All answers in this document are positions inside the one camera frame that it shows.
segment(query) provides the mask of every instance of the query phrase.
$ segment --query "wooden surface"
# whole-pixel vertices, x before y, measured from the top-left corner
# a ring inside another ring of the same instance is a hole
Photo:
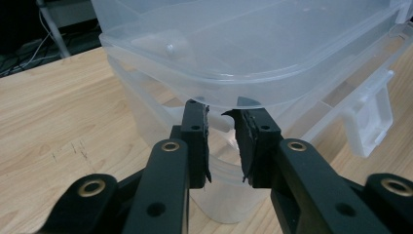
[[[413,180],[413,48],[394,65],[394,125],[368,159],[347,144],[331,165],[359,183],[389,172]],[[31,233],[76,179],[93,173],[122,179],[144,167],[150,150],[136,133],[119,81],[102,49],[0,79],[0,233]],[[248,220],[220,224],[191,201],[190,233],[279,233],[270,199]]]

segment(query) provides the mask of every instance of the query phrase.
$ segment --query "mounting hole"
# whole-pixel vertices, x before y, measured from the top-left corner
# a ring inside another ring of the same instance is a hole
[[[102,179],[94,179],[86,181],[78,190],[81,197],[93,197],[99,194],[105,188],[106,183]]]
[[[146,212],[149,216],[157,217],[162,215],[166,210],[167,207],[163,203],[152,203],[148,209],[146,209]]]
[[[166,142],[162,145],[162,150],[167,151],[167,152],[172,152],[175,151],[179,148],[179,144],[176,142]]]
[[[288,143],[288,148],[294,150],[294,151],[306,151],[307,146],[301,142],[297,142],[297,141],[292,141]]]
[[[392,179],[392,178],[383,178],[382,185],[390,192],[397,194],[403,197],[411,197],[413,196],[413,189],[409,187],[402,181]]]
[[[352,206],[345,204],[345,203],[337,204],[336,210],[338,213],[344,216],[356,216],[355,209],[353,209]]]

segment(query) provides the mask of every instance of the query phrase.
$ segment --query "brass grommet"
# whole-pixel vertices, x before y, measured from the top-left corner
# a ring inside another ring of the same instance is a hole
[[[97,187],[93,190],[88,190],[89,185],[96,184]],[[78,194],[81,197],[93,197],[94,195],[99,194],[106,187],[106,183],[102,179],[94,179],[86,181],[78,190]]]
[[[179,144],[173,141],[170,142],[165,142],[162,145],[162,150],[166,151],[166,152],[172,152],[175,151],[179,148]]]
[[[292,149],[292,150],[294,150],[294,151],[302,152],[302,151],[306,151],[306,150],[307,150],[307,146],[306,146],[305,144],[301,143],[301,142],[298,142],[298,141],[289,142],[289,143],[287,144],[287,146],[288,146],[288,148],[290,148],[290,149]]]
[[[404,182],[401,182],[392,178],[383,178],[382,185],[387,190],[393,192],[402,197],[411,197],[413,196],[413,189],[407,186]]]

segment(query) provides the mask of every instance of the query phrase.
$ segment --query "plastic storage box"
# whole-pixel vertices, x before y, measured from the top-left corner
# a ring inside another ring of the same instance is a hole
[[[266,107],[285,137],[306,141],[342,117],[361,156],[392,124],[387,67],[411,44],[411,0],[93,3],[100,41],[149,144],[169,136],[188,98],[210,105],[213,184],[191,195],[215,220],[240,221],[268,195],[242,183],[224,111]]]

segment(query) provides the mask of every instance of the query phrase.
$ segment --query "clear plastic lid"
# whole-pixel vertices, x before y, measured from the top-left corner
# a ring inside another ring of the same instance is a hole
[[[94,5],[109,54],[190,98],[231,108],[294,100],[329,82],[388,35],[406,7],[402,0],[103,2]],[[111,5],[118,15],[109,18]]]

